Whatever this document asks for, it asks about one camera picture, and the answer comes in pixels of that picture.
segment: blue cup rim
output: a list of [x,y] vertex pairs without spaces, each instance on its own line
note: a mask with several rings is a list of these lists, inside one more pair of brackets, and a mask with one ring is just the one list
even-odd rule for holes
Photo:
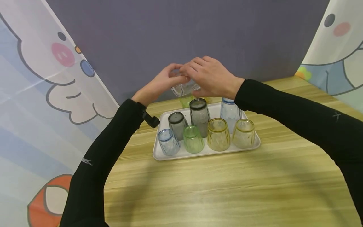
[[227,104],[234,104],[234,100],[222,97],[222,102]]
[[[165,132],[165,131],[170,131],[170,136],[167,138],[167,139],[160,139],[160,135]],[[159,133],[158,133],[158,140],[161,141],[161,142],[166,142],[166,141],[169,141],[171,138],[173,138],[173,131],[171,129],[163,129],[161,130]]]

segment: black eye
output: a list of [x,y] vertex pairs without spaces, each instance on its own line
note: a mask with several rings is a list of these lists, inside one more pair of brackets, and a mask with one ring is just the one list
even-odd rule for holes
[[66,41],[66,36],[62,33],[62,32],[58,32],[58,37],[63,40],[63,41]]
[[324,26],[325,27],[330,27],[335,21],[335,15],[333,13],[329,14],[324,21]]

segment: purple wall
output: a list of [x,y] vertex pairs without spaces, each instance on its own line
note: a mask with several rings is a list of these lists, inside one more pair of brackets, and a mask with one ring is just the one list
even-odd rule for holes
[[196,56],[217,58],[244,78],[292,76],[329,0],[47,2],[121,103],[169,63]]

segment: plastic tray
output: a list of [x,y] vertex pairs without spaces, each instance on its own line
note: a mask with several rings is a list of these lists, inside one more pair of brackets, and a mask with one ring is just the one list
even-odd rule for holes
[[[216,117],[220,117],[221,103],[209,104],[208,109],[209,109],[209,113],[211,115],[211,119],[216,118]],[[158,131],[157,131],[156,135],[161,130],[169,128],[168,117],[169,117],[170,114],[172,114],[174,112],[183,113],[184,117],[187,119],[188,124],[191,125],[189,108],[168,111],[168,112],[163,113],[160,116],[160,124],[158,126]],[[242,111],[242,118],[243,119],[248,119],[245,112],[243,112],[243,111]],[[197,156],[204,156],[204,155],[223,154],[223,153],[231,153],[231,152],[237,152],[237,151],[254,150],[254,149],[258,148],[261,145],[261,140],[258,137],[256,132],[255,132],[254,144],[253,144],[252,147],[250,147],[248,149],[240,149],[240,148],[236,147],[232,143],[232,134],[230,134],[230,136],[231,136],[231,146],[225,151],[214,151],[214,150],[210,149],[208,144],[207,144],[207,138],[204,138],[205,146],[204,146],[204,149],[201,152],[199,152],[197,154],[191,154],[191,153],[187,152],[185,150],[185,148],[184,148],[184,142],[180,141],[180,150],[174,156],[167,156],[167,155],[163,154],[163,152],[161,150],[161,147],[160,147],[160,144],[159,144],[159,141],[158,141],[158,137],[156,136],[155,144],[154,144],[154,151],[153,151],[152,155],[156,160],[164,161],[164,160],[179,159],[179,158],[190,158],[190,157],[197,157]]]

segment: wooden table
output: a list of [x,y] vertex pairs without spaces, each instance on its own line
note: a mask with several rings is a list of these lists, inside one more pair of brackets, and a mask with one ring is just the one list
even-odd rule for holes
[[[298,77],[267,84],[363,120],[363,114]],[[178,100],[170,100],[150,105],[148,112],[159,117],[180,108]],[[106,222],[111,227],[360,226],[343,176],[322,149],[272,118],[246,114],[261,138],[258,149],[162,162],[152,157],[156,129],[144,122],[107,179]]]

